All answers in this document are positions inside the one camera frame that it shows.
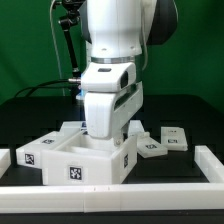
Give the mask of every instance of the small white block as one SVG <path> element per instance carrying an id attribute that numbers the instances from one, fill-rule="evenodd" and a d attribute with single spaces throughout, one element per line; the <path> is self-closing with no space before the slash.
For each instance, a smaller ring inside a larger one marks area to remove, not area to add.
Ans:
<path id="1" fill-rule="evenodd" d="M 167 148 L 150 138 L 148 132 L 138 135 L 137 151 L 143 158 L 167 155 Z"/>
<path id="2" fill-rule="evenodd" d="M 84 121 L 66 121 L 63 122 L 60 132 L 68 131 L 68 132 L 74 132 L 74 130 L 80 131 L 82 124 L 85 123 Z"/>
<path id="3" fill-rule="evenodd" d="M 9 149 L 0 149 L 0 178 L 11 165 Z"/>
<path id="4" fill-rule="evenodd" d="M 168 150 L 186 151 L 187 140 L 183 128 L 161 127 L 161 145 Z"/>
<path id="5" fill-rule="evenodd" d="M 130 120 L 128 126 L 128 137 L 132 135 L 138 135 L 140 133 L 144 133 L 145 130 L 142 126 L 141 121 L 139 120 Z"/>

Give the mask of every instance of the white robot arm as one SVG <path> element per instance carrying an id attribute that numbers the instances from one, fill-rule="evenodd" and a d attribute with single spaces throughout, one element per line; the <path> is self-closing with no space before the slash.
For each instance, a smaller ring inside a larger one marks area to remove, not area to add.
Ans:
<path id="1" fill-rule="evenodd" d="M 93 138 L 113 138 L 142 106 L 135 59 L 149 38 L 157 4 L 157 0 L 87 1 L 92 62 L 81 83 L 87 91 L 85 116 Z"/>

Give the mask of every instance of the white plastic part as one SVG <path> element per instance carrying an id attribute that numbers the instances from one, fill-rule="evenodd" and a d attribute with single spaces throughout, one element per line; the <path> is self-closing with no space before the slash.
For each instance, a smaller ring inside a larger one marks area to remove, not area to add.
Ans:
<path id="1" fill-rule="evenodd" d="M 88 0 L 92 57 L 119 58 L 142 53 L 140 0 Z"/>
<path id="2" fill-rule="evenodd" d="M 145 133 L 145 130 L 142 126 L 141 121 L 139 120 L 130 120 L 128 126 L 128 137 L 132 135 L 139 135 Z"/>
<path id="3" fill-rule="evenodd" d="M 223 176 L 221 164 L 205 146 L 196 148 L 195 161 L 205 174 L 212 168 L 213 174 Z M 221 182 L 216 178 L 215 183 L 4 187 L 0 213 L 224 209 Z"/>
<path id="4" fill-rule="evenodd" d="M 9 149 L 0 149 L 0 178 L 11 165 Z"/>
<path id="5" fill-rule="evenodd" d="M 168 150 L 186 151 L 187 140 L 183 128 L 161 127 L 161 145 Z"/>
<path id="6" fill-rule="evenodd" d="M 136 136 L 116 148 L 113 139 L 79 132 L 54 150 L 42 150 L 44 185 L 120 184 L 137 162 Z"/>
<path id="7" fill-rule="evenodd" d="M 41 152 L 54 150 L 58 145 L 71 138 L 81 129 L 82 122 L 64 122 L 60 132 L 51 132 L 16 149 L 17 164 L 33 168 L 42 168 Z"/>
<path id="8" fill-rule="evenodd" d="M 195 147 L 195 162 L 211 183 L 224 183 L 224 166 L 207 146 Z"/>
<path id="9" fill-rule="evenodd" d="M 126 85 L 121 86 L 127 72 Z M 82 77 L 82 89 L 93 92 L 118 92 L 136 80 L 136 67 L 132 62 L 122 64 L 97 64 L 91 62 Z"/>
<path id="10" fill-rule="evenodd" d="M 136 92 L 116 109 L 114 109 L 115 103 L 122 93 L 86 94 L 85 116 L 89 135 L 94 138 L 110 139 L 121 130 L 142 106 L 142 83 L 136 87 Z"/>
<path id="11" fill-rule="evenodd" d="M 137 151 L 143 158 L 167 155 L 167 148 L 149 137 L 149 132 L 138 135 Z"/>

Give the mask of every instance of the black tabletop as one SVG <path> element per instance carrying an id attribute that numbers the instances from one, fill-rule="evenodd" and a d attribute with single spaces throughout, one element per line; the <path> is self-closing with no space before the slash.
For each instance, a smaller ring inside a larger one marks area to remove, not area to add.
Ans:
<path id="1" fill-rule="evenodd" d="M 224 115 L 191 95 L 144 96 L 144 105 L 133 119 L 141 120 L 150 136 L 160 142 L 161 127 L 184 128 L 188 151 L 138 162 L 123 184 L 208 182 L 194 162 L 196 145 L 207 145 L 224 161 Z M 10 148 L 12 165 L 0 186 L 42 185 L 41 170 L 18 166 L 16 148 L 51 131 L 63 121 L 85 120 L 83 106 L 70 97 L 24 97 L 0 106 L 0 148 Z M 144 211 L 113 213 L 2 214 L 3 223 L 223 223 L 224 210 Z"/>

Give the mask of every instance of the white container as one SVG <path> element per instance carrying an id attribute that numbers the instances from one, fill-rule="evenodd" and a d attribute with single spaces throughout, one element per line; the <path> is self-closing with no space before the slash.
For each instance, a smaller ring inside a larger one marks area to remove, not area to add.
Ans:
<path id="1" fill-rule="evenodd" d="M 79 132 L 54 150 L 42 150 L 44 185 L 120 184 L 137 162 L 137 139 L 119 147 Z"/>

